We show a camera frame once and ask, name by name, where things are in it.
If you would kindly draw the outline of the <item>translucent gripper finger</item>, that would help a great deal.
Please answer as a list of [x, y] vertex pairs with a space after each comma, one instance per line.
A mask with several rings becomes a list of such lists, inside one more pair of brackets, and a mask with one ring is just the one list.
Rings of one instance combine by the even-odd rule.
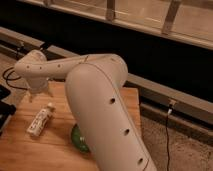
[[50, 97], [53, 97], [53, 94], [51, 91], [47, 91], [47, 94], [50, 96]]
[[32, 95], [29, 93], [28, 95], [29, 102], [32, 102]]

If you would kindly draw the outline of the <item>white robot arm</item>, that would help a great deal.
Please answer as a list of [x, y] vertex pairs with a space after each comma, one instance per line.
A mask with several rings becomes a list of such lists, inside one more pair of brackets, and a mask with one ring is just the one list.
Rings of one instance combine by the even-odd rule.
[[48, 60], [33, 50], [14, 69], [32, 94], [44, 91], [50, 78], [65, 81], [68, 105], [100, 171], [157, 171], [120, 95], [128, 75], [120, 56]]

